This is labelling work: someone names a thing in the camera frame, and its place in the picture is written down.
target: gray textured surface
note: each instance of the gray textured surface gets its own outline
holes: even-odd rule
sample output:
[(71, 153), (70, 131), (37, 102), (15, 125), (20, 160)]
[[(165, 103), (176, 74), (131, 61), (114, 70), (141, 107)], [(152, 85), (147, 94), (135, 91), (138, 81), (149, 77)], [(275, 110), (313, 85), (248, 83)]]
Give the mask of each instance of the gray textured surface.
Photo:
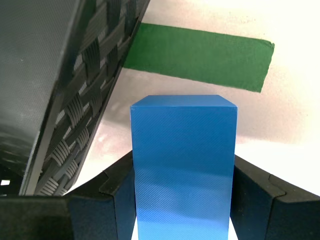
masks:
[[(6, 130), (6, 136), (1, 131), (0, 139), (6, 142), (0, 141), (0, 150), (23, 149), (23, 155), (15, 160), (20, 163), (19, 173), (24, 171), (21, 168), (38, 135), (76, 2), (1, 1), (0, 129)], [(0, 163), (7, 164), (8, 158), (10, 161), (10, 157), (0, 156)]]

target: green tape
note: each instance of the green tape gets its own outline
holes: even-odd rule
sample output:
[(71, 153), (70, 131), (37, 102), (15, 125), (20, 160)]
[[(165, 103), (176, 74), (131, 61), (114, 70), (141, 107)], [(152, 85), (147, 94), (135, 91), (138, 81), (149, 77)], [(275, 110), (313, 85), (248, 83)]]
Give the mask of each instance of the green tape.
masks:
[(261, 92), (269, 41), (142, 23), (125, 68)]

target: blue block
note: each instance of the blue block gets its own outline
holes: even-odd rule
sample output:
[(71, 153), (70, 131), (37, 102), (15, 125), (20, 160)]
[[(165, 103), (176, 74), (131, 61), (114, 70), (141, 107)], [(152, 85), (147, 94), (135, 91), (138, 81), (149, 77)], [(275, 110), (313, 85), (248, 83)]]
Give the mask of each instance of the blue block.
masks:
[(218, 95), (131, 106), (139, 240), (227, 240), (237, 107)]

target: black plastic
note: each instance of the black plastic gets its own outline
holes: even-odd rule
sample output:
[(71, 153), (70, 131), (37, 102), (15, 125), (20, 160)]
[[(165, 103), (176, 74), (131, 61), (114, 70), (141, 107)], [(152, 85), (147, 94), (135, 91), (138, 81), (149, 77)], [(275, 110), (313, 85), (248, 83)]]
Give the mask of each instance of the black plastic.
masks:
[(0, 198), (1, 240), (131, 240), (132, 153), (63, 197)]
[(320, 197), (238, 156), (230, 216), (239, 240), (320, 239)]

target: woven strap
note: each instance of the woven strap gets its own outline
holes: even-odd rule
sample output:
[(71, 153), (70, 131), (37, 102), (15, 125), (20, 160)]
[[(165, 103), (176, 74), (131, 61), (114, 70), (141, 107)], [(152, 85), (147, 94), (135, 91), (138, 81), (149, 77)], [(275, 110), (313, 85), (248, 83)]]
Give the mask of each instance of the woven strap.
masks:
[(72, 79), (64, 90), (59, 117), (35, 194), (60, 196), (73, 185), (86, 148), (113, 89), (119, 61), (128, 50), (138, 12), (147, 0), (99, 0)]

